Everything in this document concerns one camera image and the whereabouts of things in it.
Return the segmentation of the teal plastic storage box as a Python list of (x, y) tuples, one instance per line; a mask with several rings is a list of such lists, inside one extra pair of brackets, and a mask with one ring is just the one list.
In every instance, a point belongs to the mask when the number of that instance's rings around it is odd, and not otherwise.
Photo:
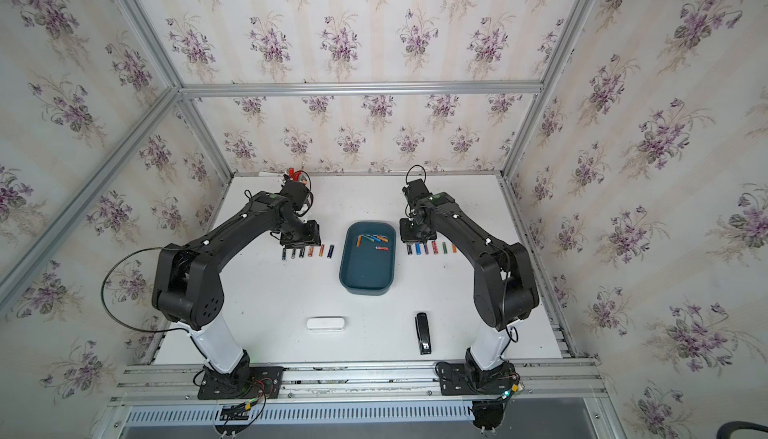
[[(341, 257), (341, 285), (352, 294), (385, 294), (394, 280), (396, 239), (395, 229), (385, 222), (352, 224), (347, 229)], [(388, 247), (389, 251), (377, 251), (377, 246)]]

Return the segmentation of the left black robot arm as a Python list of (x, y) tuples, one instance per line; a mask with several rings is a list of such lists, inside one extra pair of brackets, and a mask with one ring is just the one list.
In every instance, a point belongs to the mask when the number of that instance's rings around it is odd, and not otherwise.
[(190, 337), (209, 370), (227, 376), (249, 365), (223, 318), (222, 272), (264, 234), (283, 248), (319, 246), (319, 224), (304, 219), (313, 202), (310, 189), (295, 181), (278, 192), (250, 193), (237, 213), (207, 234), (160, 250), (152, 306)]

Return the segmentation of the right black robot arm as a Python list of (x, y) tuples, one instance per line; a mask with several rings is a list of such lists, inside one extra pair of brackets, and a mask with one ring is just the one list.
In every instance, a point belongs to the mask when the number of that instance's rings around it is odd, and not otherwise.
[(432, 194), (418, 180), (403, 188), (406, 216), (399, 222), (405, 244), (426, 244), (443, 235), (473, 268), (473, 303), (486, 325), (467, 351), (470, 370), (489, 372), (503, 363), (511, 325), (540, 305), (531, 258), (521, 243), (508, 244), (471, 219), (447, 193)]

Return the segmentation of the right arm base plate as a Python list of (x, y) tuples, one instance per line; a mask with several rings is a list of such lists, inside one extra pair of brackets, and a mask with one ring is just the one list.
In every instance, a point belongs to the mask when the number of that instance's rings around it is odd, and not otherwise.
[(520, 375), (508, 361), (482, 370), (474, 363), (435, 364), (434, 372), (443, 396), (485, 395), (507, 399), (521, 390)]

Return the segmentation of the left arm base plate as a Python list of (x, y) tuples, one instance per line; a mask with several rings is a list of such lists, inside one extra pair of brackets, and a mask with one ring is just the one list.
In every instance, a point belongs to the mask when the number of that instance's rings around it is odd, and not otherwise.
[(264, 394), (268, 399), (279, 395), (283, 367), (251, 367), (223, 375), (204, 367), (193, 378), (199, 400), (251, 399)]

